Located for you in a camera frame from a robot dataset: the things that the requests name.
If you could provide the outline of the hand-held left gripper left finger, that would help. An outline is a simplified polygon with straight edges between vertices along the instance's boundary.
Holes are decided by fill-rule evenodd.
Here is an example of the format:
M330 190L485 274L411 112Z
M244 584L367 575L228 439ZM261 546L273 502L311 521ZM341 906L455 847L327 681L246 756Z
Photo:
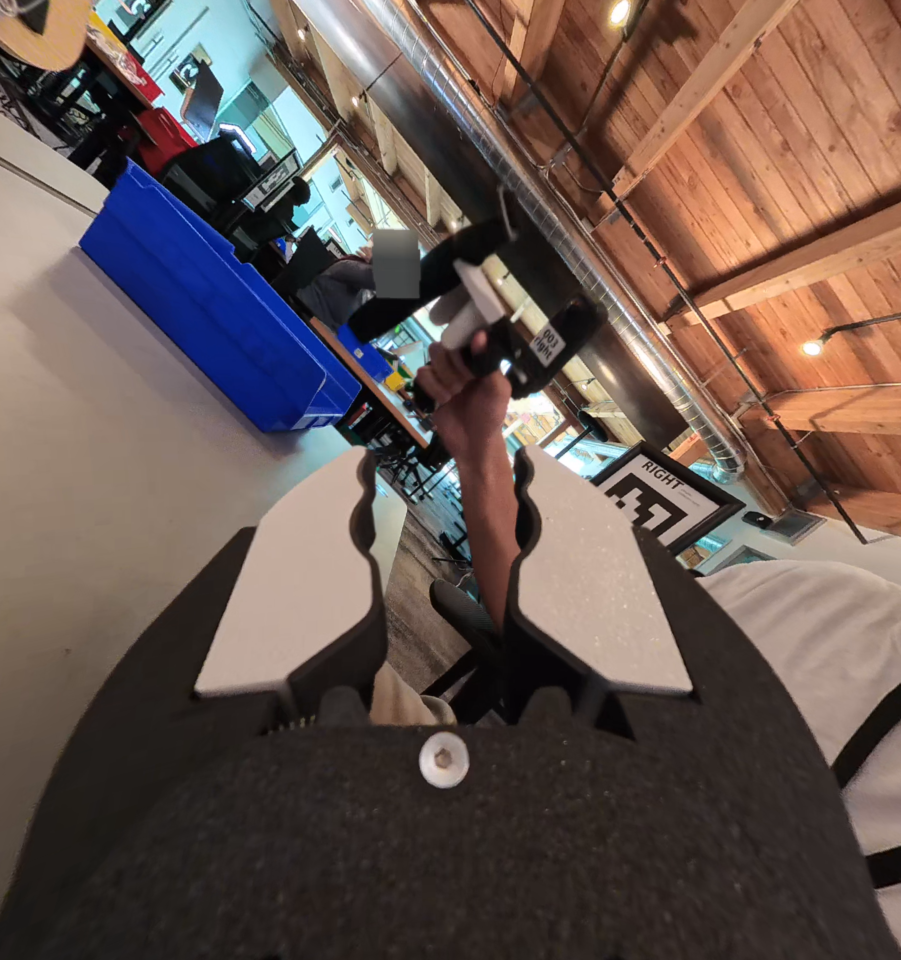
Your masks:
M353 447L265 513L195 680L199 698L274 694L294 719L317 714L336 688L369 703L388 650L377 494L373 452Z

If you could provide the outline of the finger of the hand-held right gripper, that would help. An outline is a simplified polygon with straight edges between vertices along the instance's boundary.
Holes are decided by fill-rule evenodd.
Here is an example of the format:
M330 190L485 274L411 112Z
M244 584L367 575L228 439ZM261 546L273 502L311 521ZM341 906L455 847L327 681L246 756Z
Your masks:
M452 270L451 289L437 299L437 326L442 347L460 352L478 332L509 321L511 315L481 267L455 259Z

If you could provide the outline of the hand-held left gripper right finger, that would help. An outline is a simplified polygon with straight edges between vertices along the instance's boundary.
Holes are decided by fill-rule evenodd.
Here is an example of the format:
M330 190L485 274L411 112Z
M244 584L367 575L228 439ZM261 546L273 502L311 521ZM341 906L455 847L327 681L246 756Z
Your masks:
M613 697L685 700L688 667L626 512L537 447L514 462L515 558L503 628L503 696L517 714L545 688L593 722Z

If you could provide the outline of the blue plastic bin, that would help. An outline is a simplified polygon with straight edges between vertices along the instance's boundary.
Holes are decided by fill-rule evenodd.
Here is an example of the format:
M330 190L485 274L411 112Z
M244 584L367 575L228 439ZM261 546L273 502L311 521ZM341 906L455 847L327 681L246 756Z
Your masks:
M375 382L384 383L394 373L385 355L372 342L359 342L346 323L337 328L335 336L344 350Z
M135 162L87 257L263 433L335 426L361 384L234 246Z

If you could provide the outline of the person's right forearm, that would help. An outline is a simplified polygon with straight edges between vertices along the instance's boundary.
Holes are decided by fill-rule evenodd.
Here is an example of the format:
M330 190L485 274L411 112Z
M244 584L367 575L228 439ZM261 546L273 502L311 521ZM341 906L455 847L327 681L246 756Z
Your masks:
M484 608L499 633L505 626L512 566L520 547L513 463L500 429L455 456L471 568Z

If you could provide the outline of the person's right hand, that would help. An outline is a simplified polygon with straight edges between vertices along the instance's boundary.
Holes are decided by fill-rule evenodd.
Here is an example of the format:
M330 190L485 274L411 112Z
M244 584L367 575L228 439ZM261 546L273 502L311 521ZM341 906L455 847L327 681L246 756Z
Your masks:
M433 426L459 463L505 450L504 421L512 389L499 369L475 376L462 350L434 342L427 363L418 370L416 385L434 402Z

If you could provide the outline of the tan trousers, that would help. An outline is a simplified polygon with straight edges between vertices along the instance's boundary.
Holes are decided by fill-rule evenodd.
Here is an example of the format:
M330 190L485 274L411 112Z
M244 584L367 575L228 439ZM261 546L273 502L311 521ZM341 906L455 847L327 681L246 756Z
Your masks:
M385 662L374 676L369 717L375 726L457 725L457 716L446 701L417 693L389 662Z

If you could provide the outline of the wooden desk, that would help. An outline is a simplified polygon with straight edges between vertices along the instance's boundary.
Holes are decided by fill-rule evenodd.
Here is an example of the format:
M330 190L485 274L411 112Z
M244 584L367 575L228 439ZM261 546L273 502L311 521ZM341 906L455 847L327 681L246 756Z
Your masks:
M361 366L359 360L348 352L345 346L337 340L334 333L328 330L319 319L309 318L306 320L306 323L324 342L324 345L328 347L356 377L361 385L362 392L372 398L373 404L380 408L385 417L394 422L396 427L406 434L414 445L421 450L428 449L433 439L433 433L422 429L418 422L409 417L408 411L398 402L399 398L397 395L374 380L363 366Z

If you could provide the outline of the red storage crate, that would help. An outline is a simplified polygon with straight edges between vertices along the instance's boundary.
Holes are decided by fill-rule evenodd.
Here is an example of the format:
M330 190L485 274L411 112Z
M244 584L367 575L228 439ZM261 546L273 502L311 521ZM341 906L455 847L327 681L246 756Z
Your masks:
M143 110L135 120L141 130L136 148L138 163L155 179L169 163L199 145L164 107Z

